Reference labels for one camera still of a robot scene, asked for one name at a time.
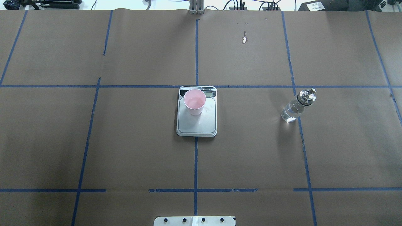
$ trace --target metal bottle cap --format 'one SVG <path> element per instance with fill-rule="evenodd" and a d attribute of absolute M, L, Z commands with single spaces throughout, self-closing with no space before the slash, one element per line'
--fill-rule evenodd
<path fill-rule="evenodd" d="M 302 91 L 299 92 L 299 95 L 297 96 L 297 100 L 305 106 L 312 105 L 314 101 L 316 100 L 316 95 L 314 94 L 316 92 L 316 89 L 311 88 L 310 90 L 308 89 L 303 89 Z"/>

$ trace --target blue tape line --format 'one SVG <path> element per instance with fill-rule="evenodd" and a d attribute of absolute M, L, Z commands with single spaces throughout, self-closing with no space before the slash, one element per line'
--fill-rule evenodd
<path fill-rule="evenodd" d="M 292 62 L 290 60 L 290 50 L 289 50 L 289 43 L 288 43 L 287 32 L 286 32 L 285 14 L 283 13 L 283 11 L 281 11 L 281 13 L 282 13 L 283 32 L 285 34 L 287 58 L 288 58 L 288 61 L 289 61 L 289 70 L 290 70 L 291 79 L 292 79 L 293 95 L 296 95 L 296 84 L 295 84 L 295 79 L 294 79 L 294 76 L 293 76 Z M 302 138 L 301 141 L 302 141 L 302 144 L 303 144 L 304 168 L 305 168 L 305 171 L 306 171 L 307 185 L 308 185 L 308 189 L 309 189 L 310 205 L 311 205 L 311 213 L 312 213 L 312 217 L 313 217 L 313 224 L 314 224 L 314 226 L 317 226 L 316 211 L 315 211 L 315 207 L 314 207 L 313 192 L 311 191 L 310 173 L 309 173 L 308 162 L 307 162 L 306 146 L 304 144 L 303 128 L 302 128 L 302 122 L 301 122 L 300 118 L 298 118 L 298 123 L 299 123 L 300 136 Z"/>
<path fill-rule="evenodd" d="M 295 86 L 296 88 L 388 88 L 388 86 Z"/>
<path fill-rule="evenodd" d="M 258 191 L 258 188 L 230 188 L 230 189 L 216 189 L 216 188 L 211 188 L 211 189 L 198 189 L 198 192 L 256 192 Z"/>
<path fill-rule="evenodd" d="M 258 188 L 197 188 L 197 192 L 256 192 Z M 157 192 L 194 192 L 194 189 L 149 189 L 150 193 Z"/>
<path fill-rule="evenodd" d="M 312 191 L 402 191 L 402 187 L 336 187 L 336 188 L 313 188 Z M 307 188 L 295 188 L 293 191 L 309 191 Z"/>
<path fill-rule="evenodd" d="M 289 42 L 288 42 L 288 40 L 287 40 L 285 14 L 283 13 L 283 11 L 281 11 L 281 13 L 282 13 L 283 33 L 285 34 L 285 43 L 286 43 L 287 60 L 288 60 L 288 62 L 289 62 L 289 70 L 290 70 L 290 75 L 291 75 L 291 79 L 292 79 L 293 95 L 296 95 L 295 78 L 294 78 L 294 76 L 293 76 L 292 62 L 290 61 Z"/>
<path fill-rule="evenodd" d="M 80 192 L 106 192 L 106 189 L 81 189 Z"/>
<path fill-rule="evenodd" d="M 194 145 L 194 216 L 198 214 L 197 192 L 198 192 L 198 137 L 195 137 Z"/>
<path fill-rule="evenodd" d="M 309 196 L 310 196 L 311 213 L 313 215 L 313 224 L 314 224 L 314 226 L 317 226 L 316 210 L 315 210 L 315 207 L 314 207 L 313 192 L 312 192 L 312 189 L 311 189 L 310 171 L 308 169 L 308 161 L 307 161 L 307 154 L 306 154 L 306 146 L 304 144 L 302 122 L 301 122 L 300 118 L 297 118 L 297 120 L 298 120 L 298 123 L 299 123 L 299 131 L 300 131 L 300 135 L 301 135 L 301 138 L 302 138 L 301 142 L 303 144 L 304 168 L 306 170 L 308 193 L 309 193 Z"/>
<path fill-rule="evenodd" d="M 77 216 L 77 209 L 78 209 L 78 202 L 80 200 L 80 190 L 82 186 L 82 179 L 84 178 L 84 170 L 85 170 L 85 163 L 86 163 L 86 156 L 88 154 L 88 148 L 89 148 L 89 139 L 91 137 L 91 132 L 92 132 L 92 124 L 94 121 L 94 114 L 95 114 L 95 107 L 96 107 L 96 102 L 98 100 L 98 93 L 99 93 L 99 86 L 101 84 L 101 79 L 98 79 L 98 84 L 96 86 L 96 92 L 95 92 L 95 98 L 94 98 L 94 104 L 92 106 L 92 113 L 91 113 L 91 120 L 89 122 L 89 128 L 88 128 L 88 135 L 86 137 L 86 144 L 85 144 L 85 151 L 84 151 L 84 158 L 82 160 L 82 166 L 81 166 L 81 174 L 80 174 L 80 181 L 78 182 L 78 192 L 76 196 L 76 202 L 74 205 L 74 212 L 73 212 L 73 219 L 71 221 L 71 226 L 74 226 L 75 224 L 75 218 Z"/>
<path fill-rule="evenodd" d="M 198 86 L 198 21 L 195 20 L 195 85 Z"/>
<path fill-rule="evenodd" d="M 0 85 L 3 83 L 4 76 L 6 75 L 7 68 L 8 68 L 8 65 L 9 65 L 11 57 L 12 57 L 12 53 L 14 52 L 14 48 L 15 48 L 15 45 L 17 44 L 18 37 L 21 34 L 21 30 L 23 28 L 23 25 L 24 25 L 24 22 L 25 22 L 25 18 L 27 17 L 27 14 L 28 14 L 28 10 L 25 10 L 23 20 L 21 21 L 20 28 L 18 29 L 17 36 L 15 37 L 15 40 L 14 40 L 14 44 L 12 45 L 10 54 L 8 55 L 6 65 L 4 66 L 3 74 L 1 75 L 1 79 L 0 79 Z"/>
<path fill-rule="evenodd" d="M 110 24 L 112 23 L 112 15 L 113 15 L 113 10 L 110 11 L 109 24 L 107 25 L 105 49 L 103 50 L 103 55 L 106 55 L 106 47 L 107 47 L 107 41 L 109 40 L 109 32 L 110 32 Z"/>
<path fill-rule="evenodd" d="M 3 88 L 95 88 L 96 85 L 1 85 Z"/>
<path fill-rule="evenodd" d="M 375 41 L 373 29 L 372 29 L 372 27 L 371 27 L 371 22 L 370 22 L 370 18 L 369 18 L 369 12 L 368 12 L 367 10 L 366 10 L 366 17 L 367 17 L 367 23 L 369 24 L 369 29 L 370 29 L 371 37 L 373 38 L 373 43 L 374 43 L 374 46 L 375 46 L 375 50 L 377 51 L 378 59 L 379 59 L 379 61 L 380 61 L 382 70 L 383 70 L 384 75 L 385 75 L 385 80 L 387 81 L 388 88 L 390 89 L 390 92 L 391 92 L 391 95 L 392 95 L 392 100 L 393 100 L 393 102 L 394 102 L 394 107 L 395 107 L 396 113 L 397 113 L 397 115 L 398 115 L 399 123 L 400 123 L 401 126 L 402 126 L 402 117 L 401 117 L 401 113 L 400 113 L 400 111 L 399 111 L 398 104 L 396 103 L 395 95 L 394 95 L 394 92 L 392 91 L 391 83 L 390 83 L 390 80 L 389 80 L 389 78 L 388 78 L 387 71 L 385 70 L 385 66 L 384 66 L 384 63 L 383 63 L 383 61 L 382 61 L 381 54 L 379 53 L 378 46 L 377 46 L 377 42 Z"/>
<path fill-rule="evenodd" d="M 0 192 L 77 192 L 77 189 L 0 189 Z"/>
<path fill-rule="evenodd" d="M 293 86 L 281 86 L 281 85 L 261 85 L 261 86 L 232 86 L 232 85 L 228 85 L 228 86 L 214 86 L 216 88 L 292 88 Z"/>
<path fill-rule="evenodd" d="M 78 189 L 30 189 L 30 188 L 5 188 L 0 192 L 78 192 Z M 106 189 L 82 189 L 81 192 L 106 192 Z"/>
<path fill-rule="evenodd" d="M 165 85 L 101 85 L 100 88 L 180 88 L 181 86 Z"/>
<path fill-rule="evenodd" d="M 97 85 L 0 85 L 2 88 L 96 88 Z M 180 88 L 181 85 L 100 85 L 100 88 Z M 281 85 L 219 85 L 216 88 L 293 88 L 293 86 Z M 389 88 L 388 86 L 295 86 L 296 88 Z M 391 88 L 402 88 L 402 86 L 391 86 Z"/>
<path fill-rule="evenodd" d="M 71 226 L 75 225 L 75 219 L 76 219 L 76 216 L 77 216 L 77 209 L 78 209 L 78 201 L 79 200 L 80 200 L 80 192 L 77 192 L 76 202 L 74 204 L 73 219 L 71 220 Z"/>

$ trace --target white speck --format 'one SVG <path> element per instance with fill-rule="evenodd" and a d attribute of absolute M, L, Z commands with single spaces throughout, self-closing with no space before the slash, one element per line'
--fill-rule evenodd
<path fill-rule="evenodd" d="M 247 37 L 246 37 L 246 32 L 244 32 L 243 44 L 246 44 L 246 42 L 247 42 Z"/>

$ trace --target clear glass bottle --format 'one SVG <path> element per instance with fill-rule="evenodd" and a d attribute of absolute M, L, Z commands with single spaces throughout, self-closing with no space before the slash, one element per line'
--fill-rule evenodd
<path fill-rule="evenodd" d="M 295 121 L 297 117 L 301 116 L 302 113 L 314 103 L 316 100 L 315 92 L 316 90 L 314 88 L 300 91 L 283 109 L 281 113 L 282 119 L 287 122 Z"/>

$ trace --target plastic cup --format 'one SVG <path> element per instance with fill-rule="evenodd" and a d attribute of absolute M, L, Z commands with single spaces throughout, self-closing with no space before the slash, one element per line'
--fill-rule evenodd
<path fill-rule="evenodd" d="M 184 94 L 184 104 L 192 115 L 201 114 L 206 100 L 205 93 L 199 89 L 190 89 Z"/>

